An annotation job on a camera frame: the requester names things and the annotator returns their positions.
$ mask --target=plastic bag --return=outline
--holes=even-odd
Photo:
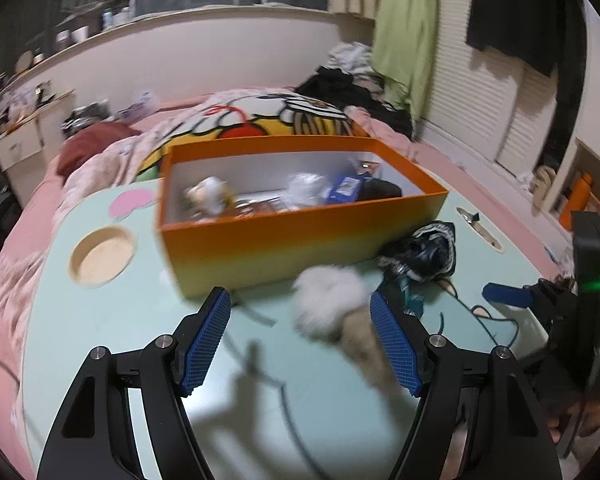
[[[298,207],[324,205],[331,182],[317,173],[296,173],[289,178],[284,198]]]

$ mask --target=metal screw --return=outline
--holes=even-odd
[[[429,342],[436,348],[442,348],[446,345],[446,337],[440,334],[434,334],[429,337]]]
[[[496,346],[496,355],[500,359],[509,359],[511,357],[511,350],[506,346]]]
[[[173,343],[173,337],[169,334],[161,335],[155,340],[155,345],[158,348],[167,348],[167,346],[171,346],[171,343]]]
[[[89,357],[91,357],[91,359],[96,359],[97,361],[98,359],[102,359],[106,353],[107,349],[104,348],[104,346],[96,346],[96,348],[89,352]]]

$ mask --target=red pillow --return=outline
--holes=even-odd
[[[56,173],[65,180],[93,155],[117,140],[140,134],[124,123],[96,123],[70,137],[62,146]]]

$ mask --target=orange bottle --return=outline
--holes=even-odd
[[[583,211],[591,197],[593,179],[589,173],[583,174],[573,186],[564,209],[560,215],[560,225],[571,231],[571,211]]]

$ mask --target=bottle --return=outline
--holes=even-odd
[[[102,30],[113,27],[113,12],[111,9],[105,9],[102,13]]]
[[[573,190],[560,215],[560,225],[571,231],[571,211],[583,211],[591,197],[593,179],[589,173],[583,174],[574,184]]]

